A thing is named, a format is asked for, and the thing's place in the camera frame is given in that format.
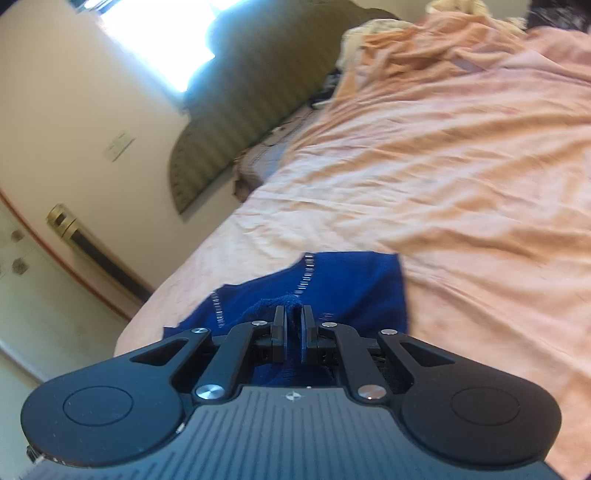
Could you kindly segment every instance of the logo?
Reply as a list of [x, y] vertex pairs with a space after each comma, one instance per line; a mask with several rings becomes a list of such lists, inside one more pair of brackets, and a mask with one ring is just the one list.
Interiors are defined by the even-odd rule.
[[295, 390], [292, 392], [289, 392], [285, 397], [287, 400], [289, 401], [297, 401], [299, 399], [302, 398], [303, 395], [300, 395], [298, 392], [296, 392]]

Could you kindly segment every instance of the window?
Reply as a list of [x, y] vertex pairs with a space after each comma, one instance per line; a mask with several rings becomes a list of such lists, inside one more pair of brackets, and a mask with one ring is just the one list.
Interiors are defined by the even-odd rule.
[[214, 58], [205, 39], [209, 25], [241, 0], [88, 0], [106, 32], [178, 92]]

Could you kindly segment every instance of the light switch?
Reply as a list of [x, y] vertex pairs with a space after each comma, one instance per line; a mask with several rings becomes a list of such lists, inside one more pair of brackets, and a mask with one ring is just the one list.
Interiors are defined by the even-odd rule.
[[126, 131], [122, 131], [105, 150], [106, 157], [111, 161], [117, 160], [134, 140], [135, 137], [132, 137]]

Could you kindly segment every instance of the wrinkled sheet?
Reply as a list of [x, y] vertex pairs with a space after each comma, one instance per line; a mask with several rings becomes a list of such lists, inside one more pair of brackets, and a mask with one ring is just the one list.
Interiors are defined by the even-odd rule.
[[433, 14], [367, 37], [333, 104], [150, 298], [117, 353], [304, 251], [400, 252], [411, 334], [528, 378], [591, 471], [591, 40]]

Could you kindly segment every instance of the orange trim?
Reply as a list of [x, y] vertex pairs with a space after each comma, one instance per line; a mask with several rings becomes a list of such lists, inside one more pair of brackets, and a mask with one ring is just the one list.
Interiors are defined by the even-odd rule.
[[22, 215], [20, 213], [18, 213], [18, 211], [16, 210], [16, 208], [14, 208], [14, 205], [10, 202], [10, 200], [8, 200], [8, 197], [2, 191], [2, 189], [0, 189], [0, 200], [8, 207], [8, 210], [10, 210], [12, 212], [12, 214], [17, 218], [19, 223], [21, 223], [23, 225], [23, 227], [29, 232], [29, 234], [33, 237], [35, 242], [37, 242], [39, 245], [41, 245], [42, 249], [45, 250], [45, 252], [47, 252], [48, 255], [50, 257], [52, 257], [52, 259], [55, 260], [61, 266], [61, 268], [66, 270], [72, 277], [74, 277], [74, 280], [76, 280], [86, 290], [88, 290], [90, 293], [92, 293], [98, 300], [100, 300], [102, 303], [107, 305], [117, 315], [122, 316], [127, 321], [131, 320], [129, 315], [127, 315], [123, 310], [121, 310], [119, 307], [117, 307], [111, 301], [109, 301], [105, 296], [103, 296], [103, 294], [98, 292], [86, 280], [84, 280], [84, 278], [82, 278], [80, 275], [78, 275], [78, 273], [73, 271], [68, 264], [66, 264], [60, 257], [58, 257], [58, 255], [51, 249], [51, 247], [49, 245], [47, 245], [47, 243], [45, 243], [41, 239], [41, 237], [39, 237], [39, 235], [37, 235], [35, 233], [35, 231], [26, 222], [26, 220], [22, 217]]

